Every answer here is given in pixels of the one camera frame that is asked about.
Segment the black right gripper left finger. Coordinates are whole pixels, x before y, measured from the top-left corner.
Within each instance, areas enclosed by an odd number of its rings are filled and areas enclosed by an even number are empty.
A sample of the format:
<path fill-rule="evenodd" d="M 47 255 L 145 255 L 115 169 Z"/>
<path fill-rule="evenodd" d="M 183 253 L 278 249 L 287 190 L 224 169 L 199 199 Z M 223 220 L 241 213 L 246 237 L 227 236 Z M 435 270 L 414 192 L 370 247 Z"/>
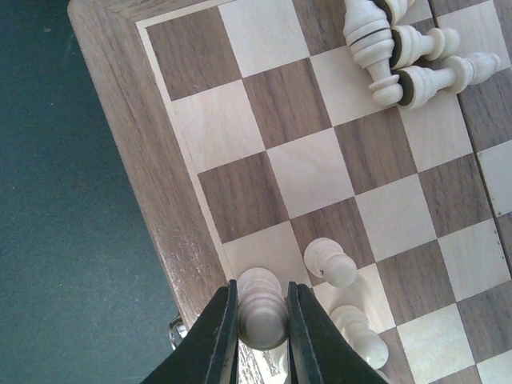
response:
<path fill-rule="evenodd" d="M 177 349 L 144 383 L 237 383 L 238 291 L 220 287 Z"/>

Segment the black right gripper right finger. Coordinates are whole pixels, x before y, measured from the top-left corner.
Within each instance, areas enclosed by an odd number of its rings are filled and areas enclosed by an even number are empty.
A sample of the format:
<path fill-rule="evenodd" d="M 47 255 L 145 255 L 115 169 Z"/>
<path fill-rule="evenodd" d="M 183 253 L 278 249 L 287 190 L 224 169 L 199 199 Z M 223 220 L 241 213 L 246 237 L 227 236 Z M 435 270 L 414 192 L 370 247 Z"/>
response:
<path fill-rule="evenodd" d="M 288 364 L 292 383 L 384 383 L 351 348 L 311 288 L 290 282 Z"/>

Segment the light wooden king piece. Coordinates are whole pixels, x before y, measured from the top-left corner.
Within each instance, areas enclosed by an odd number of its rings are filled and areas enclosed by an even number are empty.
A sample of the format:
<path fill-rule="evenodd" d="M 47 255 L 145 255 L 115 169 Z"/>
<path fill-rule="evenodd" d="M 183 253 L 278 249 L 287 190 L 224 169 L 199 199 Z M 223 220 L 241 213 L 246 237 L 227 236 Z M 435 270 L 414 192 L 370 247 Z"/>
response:
<path fill-rule="evenodd" d="M 348 287 L 357 277 L 354 260 L 330 238 L 316 238 L 310 242 L 304 251 L 304 263 L 312 275 L 337 288 Z"/>

